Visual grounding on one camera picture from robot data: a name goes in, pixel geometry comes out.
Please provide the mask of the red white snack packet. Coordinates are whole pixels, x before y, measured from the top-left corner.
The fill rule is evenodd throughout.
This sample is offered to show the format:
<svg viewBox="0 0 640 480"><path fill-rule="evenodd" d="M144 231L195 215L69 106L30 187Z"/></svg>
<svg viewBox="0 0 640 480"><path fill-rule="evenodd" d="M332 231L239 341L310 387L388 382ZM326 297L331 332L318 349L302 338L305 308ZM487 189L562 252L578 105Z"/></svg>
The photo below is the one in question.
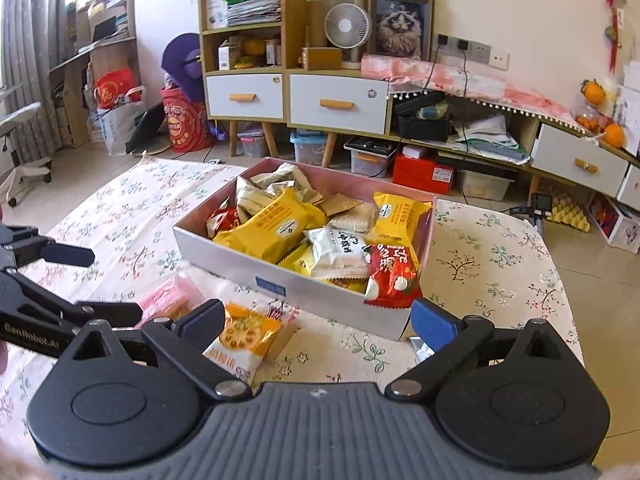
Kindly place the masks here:
<svg viewBox="0 0 640 480"><path fill-rule="evenodd" d="M226 198L206 219L206 235L213 240L219 232L231 231L239 225L238 210L232 200Z"/></svg>

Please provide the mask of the white black-lettered snack packet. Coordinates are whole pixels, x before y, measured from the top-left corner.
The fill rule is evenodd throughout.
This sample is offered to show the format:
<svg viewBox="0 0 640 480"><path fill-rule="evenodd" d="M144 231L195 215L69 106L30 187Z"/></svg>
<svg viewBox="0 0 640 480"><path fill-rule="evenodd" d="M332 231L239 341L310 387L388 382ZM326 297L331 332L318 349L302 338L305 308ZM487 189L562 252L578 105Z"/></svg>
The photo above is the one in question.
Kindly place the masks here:
<svg viewBox="0 0 640 480"><path fill-rule="evenodd" d="M305 232L314 254L313 274L321 271L336 271L338 274L367 278L367 257L364 254L366 241L362 236L332 229L329 226Z"/></svg>

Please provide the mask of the beige printed snack packet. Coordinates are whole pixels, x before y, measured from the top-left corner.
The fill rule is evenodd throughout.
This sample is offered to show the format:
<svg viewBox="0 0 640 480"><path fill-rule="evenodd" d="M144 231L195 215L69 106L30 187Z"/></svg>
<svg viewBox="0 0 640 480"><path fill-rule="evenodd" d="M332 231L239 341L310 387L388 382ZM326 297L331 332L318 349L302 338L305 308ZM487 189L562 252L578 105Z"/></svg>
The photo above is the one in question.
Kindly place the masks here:
<svg viewBox="0 0 640 480"><path fill-rule="evenodd" d="M304 198L311 189L303 171L289 162L284 162L270 174L251 177L250 182L272 196L278 196L286 188L292 188L300 198Z"/></svg>

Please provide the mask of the gold yellow chip bag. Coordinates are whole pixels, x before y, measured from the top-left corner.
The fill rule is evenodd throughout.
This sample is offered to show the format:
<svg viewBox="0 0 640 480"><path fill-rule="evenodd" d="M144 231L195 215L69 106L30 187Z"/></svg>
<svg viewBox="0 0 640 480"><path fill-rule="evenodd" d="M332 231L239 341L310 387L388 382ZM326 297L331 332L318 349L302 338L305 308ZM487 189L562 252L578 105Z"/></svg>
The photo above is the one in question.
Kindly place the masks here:
<svg viewBox="0 0 640 480"><path fill-rule="evenodd" d="M334 285L357 294L364 294L368 284L368 278L354 278L353 276L338 274L333 270L313 274L311 269L314 266L314 254L309 243L303 243L296 247L278 263L278 266L303 275L305 278L314 278L324 284Z"/></svg>

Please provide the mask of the orange cracker snack packet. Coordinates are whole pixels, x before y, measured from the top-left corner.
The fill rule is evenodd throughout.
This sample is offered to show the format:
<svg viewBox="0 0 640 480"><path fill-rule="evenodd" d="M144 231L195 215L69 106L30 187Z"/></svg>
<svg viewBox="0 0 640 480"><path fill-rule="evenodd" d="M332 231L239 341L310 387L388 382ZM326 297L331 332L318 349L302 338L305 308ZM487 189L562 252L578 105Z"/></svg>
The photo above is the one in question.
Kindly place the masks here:
<svg viewBox="0 0 640 480"><path fill-rule="evenodd" d="M224 306L224 316L224 329L203 356L250 385L282 324L233 302Z"/></svg>

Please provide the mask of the large yellow snack packet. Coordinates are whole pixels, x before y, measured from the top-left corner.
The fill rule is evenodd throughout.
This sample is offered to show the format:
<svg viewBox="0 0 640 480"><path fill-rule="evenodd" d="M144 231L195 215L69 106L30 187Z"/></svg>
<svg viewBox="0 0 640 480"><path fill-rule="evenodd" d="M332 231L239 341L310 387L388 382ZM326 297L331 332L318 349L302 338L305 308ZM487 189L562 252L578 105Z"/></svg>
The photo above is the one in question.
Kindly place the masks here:
<svg viewBox="0 0 640 480"><path fill-rule="evenodd" d="M267 207L230 231L219 232L214 242L269 263L278 263L305 237L328 219L318 207L303 203L286 188Z"/></svg>

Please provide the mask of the red cardboard box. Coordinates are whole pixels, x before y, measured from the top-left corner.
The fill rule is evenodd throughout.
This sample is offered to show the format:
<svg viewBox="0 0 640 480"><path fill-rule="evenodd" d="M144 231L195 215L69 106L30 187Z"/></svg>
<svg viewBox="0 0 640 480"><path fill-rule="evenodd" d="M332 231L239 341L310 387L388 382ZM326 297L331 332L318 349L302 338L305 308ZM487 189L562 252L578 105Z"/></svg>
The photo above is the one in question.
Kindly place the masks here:
<svg viewBox="0 0 640 480"><path fill-rule="evenodd" d="M433 159L397 155L394 161L393 182L407 188L448 195L454 182L454 168Z"/></svg>

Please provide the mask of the orange fruit lower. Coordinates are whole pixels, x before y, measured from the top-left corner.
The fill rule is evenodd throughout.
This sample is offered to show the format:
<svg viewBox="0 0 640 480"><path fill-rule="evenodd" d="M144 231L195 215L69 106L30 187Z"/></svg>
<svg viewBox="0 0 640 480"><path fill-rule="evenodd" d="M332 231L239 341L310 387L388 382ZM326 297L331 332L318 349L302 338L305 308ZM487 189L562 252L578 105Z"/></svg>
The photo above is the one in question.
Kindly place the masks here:
<svg viewBox="0 0 640 480"><path fill-rule="evenodd" d="M620 150L626 145L626 133L623 127L615 122L604 128L602 139L612 148L616 148L616 150Z"/></svg>

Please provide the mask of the orange fruit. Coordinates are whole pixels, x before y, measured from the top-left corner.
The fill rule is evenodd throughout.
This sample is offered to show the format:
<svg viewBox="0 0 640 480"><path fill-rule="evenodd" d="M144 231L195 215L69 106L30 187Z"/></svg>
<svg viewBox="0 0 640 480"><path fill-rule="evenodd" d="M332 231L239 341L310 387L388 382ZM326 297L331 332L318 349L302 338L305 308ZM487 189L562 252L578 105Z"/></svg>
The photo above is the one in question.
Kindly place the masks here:
<svg viewBox="0 0 640 480"><path fill-rule="evenodd" d="M616 148L616 150L620 150L626 145L626 133L623 127L615 122L604 128L602 139L612 148Z"/></svg>
<svg viewBox="0 0 640 480"><path fill-rule="evenodd" d="M599 107L606 100L603 87L595 79L587 79L582 82L580 92L585 100L592 106Z"/></svg>

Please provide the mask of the pink cloth on cabinet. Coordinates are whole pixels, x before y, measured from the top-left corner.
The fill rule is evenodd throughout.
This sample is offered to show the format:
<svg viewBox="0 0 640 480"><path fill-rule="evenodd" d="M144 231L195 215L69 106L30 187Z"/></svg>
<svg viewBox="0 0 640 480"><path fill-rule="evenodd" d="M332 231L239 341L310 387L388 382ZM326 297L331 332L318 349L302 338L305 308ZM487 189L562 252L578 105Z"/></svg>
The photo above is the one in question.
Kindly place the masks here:
<svg viewBox="0 0 640 480"><path fill-rule="evenodd" d="M450 96L531 114L579 134L587 132L566 106L552 101L537 90L512 84L500 76L473 73L469 67L365 54L360 72L364 78L386 81L390 85L390 93L441 91Z"/></svg>

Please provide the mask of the purple plush toy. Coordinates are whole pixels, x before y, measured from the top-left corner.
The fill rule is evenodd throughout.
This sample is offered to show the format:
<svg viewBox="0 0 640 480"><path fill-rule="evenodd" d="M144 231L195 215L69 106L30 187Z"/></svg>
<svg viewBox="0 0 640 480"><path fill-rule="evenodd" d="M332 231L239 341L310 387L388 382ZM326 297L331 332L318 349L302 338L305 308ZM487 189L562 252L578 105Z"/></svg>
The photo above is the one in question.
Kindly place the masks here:
<svg viewBox="0 0 640 480"><path fill-rule="evenodd" d="M199 34L185 32L169 41L160 66L191 102L205 101Z"/></svg>

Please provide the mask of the wooden cabinet with white drawers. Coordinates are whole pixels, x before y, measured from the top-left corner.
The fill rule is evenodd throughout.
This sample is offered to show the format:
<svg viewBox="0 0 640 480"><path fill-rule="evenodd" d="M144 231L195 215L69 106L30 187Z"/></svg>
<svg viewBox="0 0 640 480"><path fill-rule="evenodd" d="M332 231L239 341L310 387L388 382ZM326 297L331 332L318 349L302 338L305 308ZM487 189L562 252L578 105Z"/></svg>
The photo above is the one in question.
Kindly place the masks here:
<svg viewBox="0 0 640 480"><path fill-rule="evenodd" d="M400 133L392 124L392 107L416 99L418 93L390 93L386 81L364 78L359 70L306 70L305 55L314 0L279 0L275 21L235 27L207 26L208 0L200 5L201 62L207 115L212 119L254 120L266 127L277 124L317 129L336 138L358 134L367 138L418 144L419 139ZM281 40L277 64L224 70L218 48L233 36L274 32ZM639 199L639 167L622 152L596 140L588 132L559 128L531 114L459 98L485 110L512 114L515 134L525 151L522 169L536 178L546 177L590 188L629 207Z"/></svg>

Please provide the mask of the orange fruit upper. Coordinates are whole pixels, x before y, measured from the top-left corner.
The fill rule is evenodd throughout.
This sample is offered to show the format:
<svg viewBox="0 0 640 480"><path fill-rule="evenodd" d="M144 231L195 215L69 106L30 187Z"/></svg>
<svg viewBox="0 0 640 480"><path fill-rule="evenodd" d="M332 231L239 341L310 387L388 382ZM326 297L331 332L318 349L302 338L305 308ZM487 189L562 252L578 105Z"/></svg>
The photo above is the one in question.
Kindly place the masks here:
<svg viewBox="0 0 640 480"><path fill-rule="evenodd" d="M606 100L603 87L595 79L587 79L582 82L580 92L585 100L592 106L599 107Z"/></svg>

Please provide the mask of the small white desk fan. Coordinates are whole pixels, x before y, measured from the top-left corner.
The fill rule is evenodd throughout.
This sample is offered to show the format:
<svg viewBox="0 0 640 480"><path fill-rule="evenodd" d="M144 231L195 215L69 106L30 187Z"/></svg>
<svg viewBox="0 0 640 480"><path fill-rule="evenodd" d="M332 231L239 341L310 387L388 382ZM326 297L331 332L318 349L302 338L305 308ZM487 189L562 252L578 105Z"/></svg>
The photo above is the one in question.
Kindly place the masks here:
<svg viewBox="0 0 640 480"><path fill-rule="evenodd" d="M342 50L342 66L346 70L359 70L361 48L371 35L369 14L355 3L339 3L326 14L324 32L329 42Z"/></svg>

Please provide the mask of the wall power outlet strip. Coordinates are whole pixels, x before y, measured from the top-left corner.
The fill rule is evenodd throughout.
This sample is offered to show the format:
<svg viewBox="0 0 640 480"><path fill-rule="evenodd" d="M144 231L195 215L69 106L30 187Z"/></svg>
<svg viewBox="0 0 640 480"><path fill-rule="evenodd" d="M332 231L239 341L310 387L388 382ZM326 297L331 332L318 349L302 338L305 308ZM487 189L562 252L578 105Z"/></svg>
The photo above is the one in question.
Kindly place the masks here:
<svg viewBox="0 0 640 480"><path fill-rule="evenodd" d="M491 47L478 41L436 34L434 36L434 52L438 55L448 55L480 63L504 72L509 68L510 54L506 50Z"/></svg>

